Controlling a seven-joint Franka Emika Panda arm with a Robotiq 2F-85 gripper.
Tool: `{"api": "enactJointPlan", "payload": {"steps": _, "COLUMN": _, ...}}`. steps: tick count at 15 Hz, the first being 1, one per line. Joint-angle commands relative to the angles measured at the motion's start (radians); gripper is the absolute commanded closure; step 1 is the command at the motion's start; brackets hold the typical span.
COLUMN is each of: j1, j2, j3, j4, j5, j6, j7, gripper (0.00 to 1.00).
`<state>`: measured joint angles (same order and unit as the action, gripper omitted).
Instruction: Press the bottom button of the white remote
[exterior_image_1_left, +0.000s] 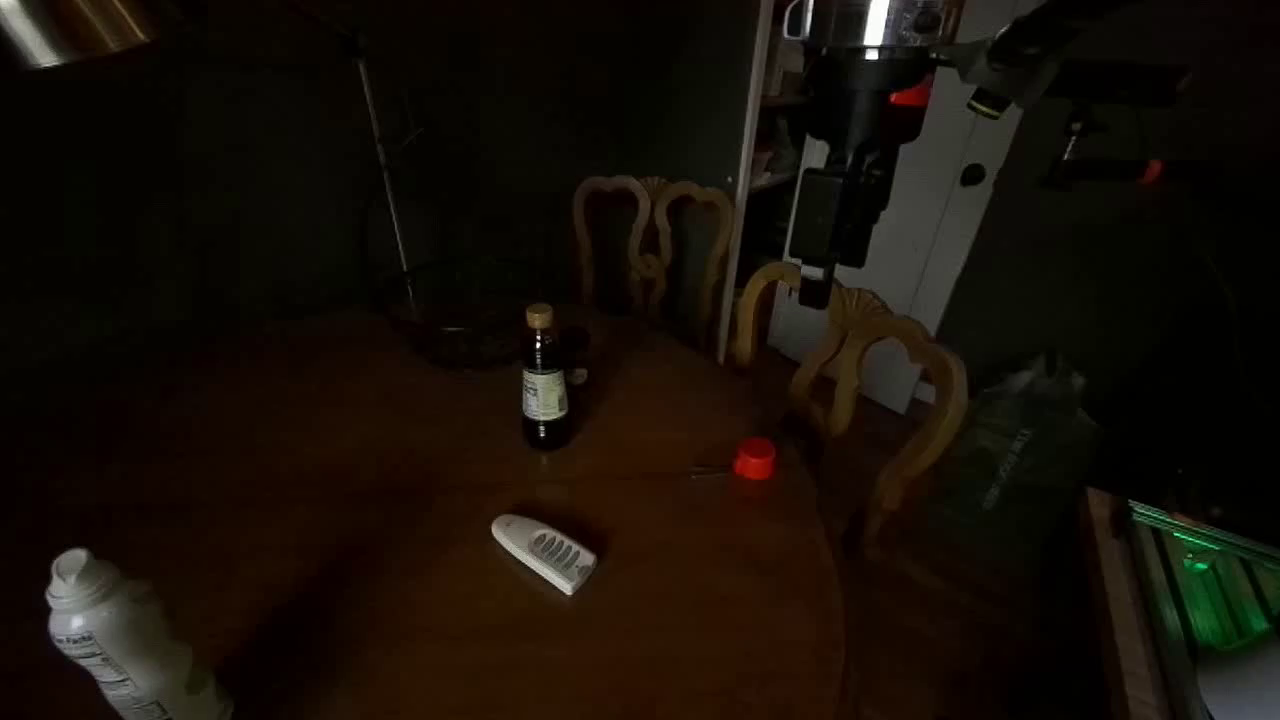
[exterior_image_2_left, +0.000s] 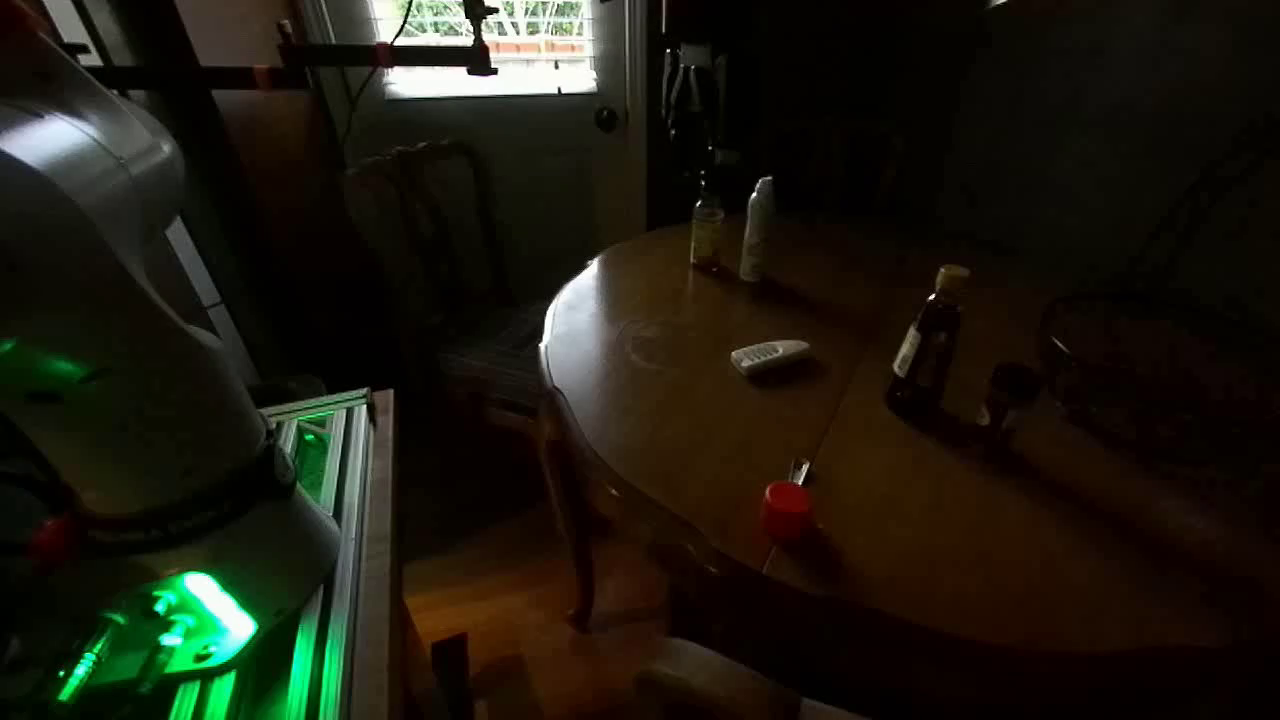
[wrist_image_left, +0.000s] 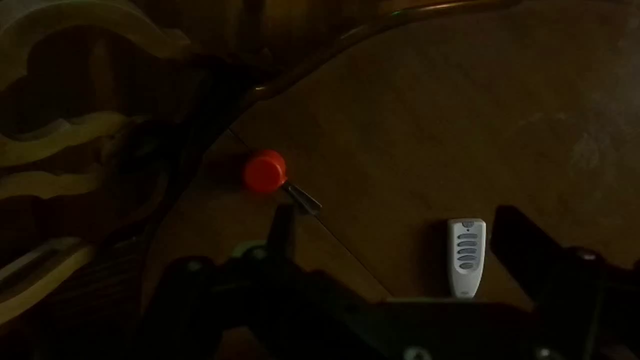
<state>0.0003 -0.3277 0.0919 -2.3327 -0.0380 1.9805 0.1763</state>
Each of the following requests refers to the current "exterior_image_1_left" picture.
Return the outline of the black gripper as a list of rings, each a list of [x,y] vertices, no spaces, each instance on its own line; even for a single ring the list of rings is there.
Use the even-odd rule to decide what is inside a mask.
[[[803,166],[792,225],[792,254],[799,266],[799,302],[830,300],[837,266],[869,261],[872,229],[886,207],[890,150],[869,147],[846,166]]]

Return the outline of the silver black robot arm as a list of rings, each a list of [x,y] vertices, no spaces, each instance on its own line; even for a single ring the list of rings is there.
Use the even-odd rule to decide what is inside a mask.
[[[900,147],[918,137],[930,74],[950,66],[969,109],[999,118],[1031,101],[1070,41],[1110,0],[1036,0],[991,34],[959,41],[964,0],[786,0],[781,34],[813,61],[813,141],[829,142],[799,172],[792,201],[792,254],[799,300],[824,308],[839,266],[859,266],[886,207]]]

